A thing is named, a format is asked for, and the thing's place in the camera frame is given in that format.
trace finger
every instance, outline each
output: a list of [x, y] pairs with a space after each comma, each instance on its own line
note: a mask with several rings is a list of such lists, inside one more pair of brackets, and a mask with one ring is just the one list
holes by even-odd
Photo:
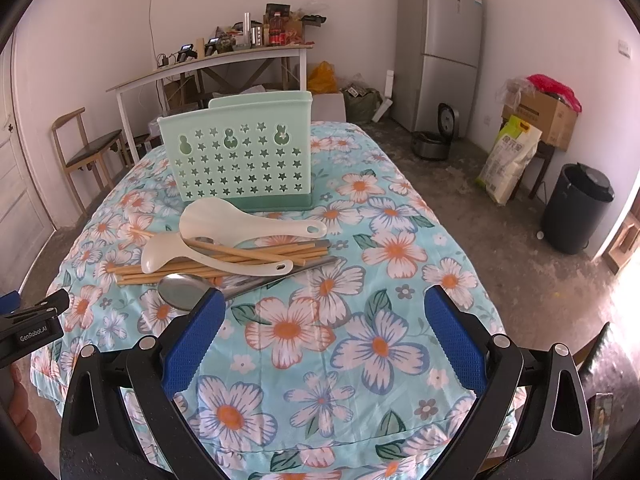
[[42, 451], [42, 443], [37, 433], [33, 435], [33, 438], [29, 441], [29, 447], [31, 447], [31, 450], [34, 453], [39, 453]]
[[9, 404], [9, 416], [16, 426], [18, 426], [27, 414], [29, 410], [29, 397], [27, 390], [24, 389], [22, 384], [15, 385], [14, 398], [11, 399]]
[[11, 375], [14, 378], [14, 384], [22, 382], [22, 372], [17, 363], [11, 363]]
[[27, 442], [31, 441], [36, 431], [38, 431], [38, 422], [33, 413], [27, 412], [24, 420], [20, 423], [20, 426], [18, 426], [18, 431], [20, 431], [20, 434]]

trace white rice paddle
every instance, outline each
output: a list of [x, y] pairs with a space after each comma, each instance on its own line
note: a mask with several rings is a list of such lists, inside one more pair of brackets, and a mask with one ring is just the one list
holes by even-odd
[[140, 261], [142, 272], [148, 274], [156, 272], [165, 263], [174, 258], [190, 258], [212, 269], [243, 274], [244, 276], [281, 276], [291, 272], [293, 263], [291, 260], [282, 260], [272, 264], [245, 265], [221, 262], [206, 254], [191, 249], [180, 236], [180, 233], [157, 233], [151, 237], [142, 249]]
[[234, 247], [263, 236], [322, 238], [326, 235], [326, 225], [316, 220], [277, 220], [250, 215], [226, 200], [212, 196], [199, 198], [184, 208], [180, 216], [180, 234], [183, 238], [211, 238], [224, 246]]

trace blue gripper pad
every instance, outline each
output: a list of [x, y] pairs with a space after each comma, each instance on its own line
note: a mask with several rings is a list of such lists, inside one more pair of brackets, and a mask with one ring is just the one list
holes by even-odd
[[460, 384], [477, 396], [486, 388], [484, 355], [452, 312], [458, 309], [439, 286], [432, 286], [424, 295], [424, 315], [444, 350]]
[[224, 295], [216, 290], [206, 304], [189, 316], [189, 324], [164, 359], [162, 389], [169, 399], [187, 389], [225, 320]]

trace metal screw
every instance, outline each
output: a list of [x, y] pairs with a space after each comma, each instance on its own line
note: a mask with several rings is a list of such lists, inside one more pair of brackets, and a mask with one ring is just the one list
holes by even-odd
[[494, 344], [500, 348], [508, 348], [511, 345], [509, 338], [503, 334], [494, 335]]
[[91, 357], [95, 352], [95, 346], [93, 345], [85, 345], [82, 347], [82, 350], [80, 351], [80, 355], [82, 357]]
[[569, 355], [569, 349], [562, 343], [556, 344], [556, 346], [554, 346], [554, 350], [561, 356]]
[[138, 346], [141, 350], [151, 350], [154, 346], [156, 346], [156, 338], [150, 335], [143, 337], [138, 342]]

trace gray refrigerator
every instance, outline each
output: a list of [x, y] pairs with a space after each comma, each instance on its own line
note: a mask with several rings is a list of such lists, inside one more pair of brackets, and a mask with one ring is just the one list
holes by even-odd
[[438, 105], [466, 134], [482, 40], [482, 0], [398, 0], [392, 117], [410, 132], [437, 132]]

